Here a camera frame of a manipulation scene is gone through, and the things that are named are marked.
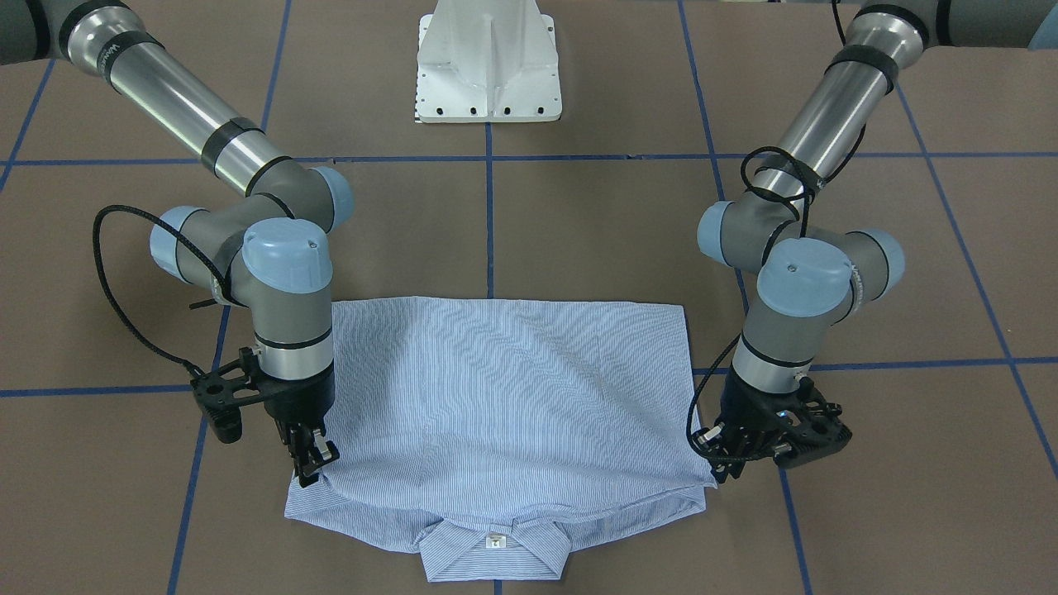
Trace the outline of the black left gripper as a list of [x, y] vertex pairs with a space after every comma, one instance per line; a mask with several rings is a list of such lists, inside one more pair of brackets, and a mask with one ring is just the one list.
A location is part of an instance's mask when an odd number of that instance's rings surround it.
[[773, 459], [781, 469], [808, 462], [808, 378], [794, 385], [792, 392], [772, 394], [752, 387], [736, 369], [727, 375], [709, 459], [717, 483], [756, 459]]

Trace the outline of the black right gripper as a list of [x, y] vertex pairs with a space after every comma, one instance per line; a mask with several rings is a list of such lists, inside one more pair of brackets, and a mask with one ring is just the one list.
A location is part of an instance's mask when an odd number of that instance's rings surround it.
[[271, 396], [264, 400], [264, 410], [288, 447], [296, 481], [307, 488], [318, 481], [322, 467], [341, 457], [336, 444], [327, 437], [324, 421], [334, 403], [334, 369], [299, 380], [264, 375], [262, 392]]

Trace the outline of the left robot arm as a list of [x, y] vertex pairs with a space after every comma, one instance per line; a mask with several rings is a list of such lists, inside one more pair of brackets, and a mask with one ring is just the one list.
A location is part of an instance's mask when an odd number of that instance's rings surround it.
[[724, 350], [731, 368], [713, 426], [685, 429], [692, 450], [724, 483], [746, 464], [790, 469], [851, 440], [842, 409], [808, 373], [828, 329], [891, 293], [906, 257], [878, 230], [813, 226], [815, 201], [858, 150], [870, 114], [904, 70], [936, 46], [1051, 50], [1054, 1], [865, 1], [810, 98], [776, 146], [745, 155], [734, 201], [704, 211], [704, 255], [753, 274], [756, 295]]

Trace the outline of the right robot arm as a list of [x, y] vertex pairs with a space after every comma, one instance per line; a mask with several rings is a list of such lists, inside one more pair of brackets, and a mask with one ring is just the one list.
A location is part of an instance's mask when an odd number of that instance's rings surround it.
[[[334, 402], [327, 235], [354, 211], [348, 181], [330, 167], [307, 169], [279, 150], [261, 125], [175, 59], [124, 2], [4, 1], [2, 64], [34, 60], [63, 60], [105, 82], [241, 193], [238, 203], [216, 211], [182, 206], [156, 216], [140, 208], [102, 208], [92, 226], [96, 274], [136, 340], [188, 373], [217, 440], [239, 440], [241, 407], [262, 403], [299, 486], [315, 483], [322, 467], [340, 456], [325, 423]], [[215, 304], [249, 310], [254, 343], [208, 372], [145, 338], [103, 270], [103, 219], [117, 213], [150, 221], [156, 266], [204, 288]]]

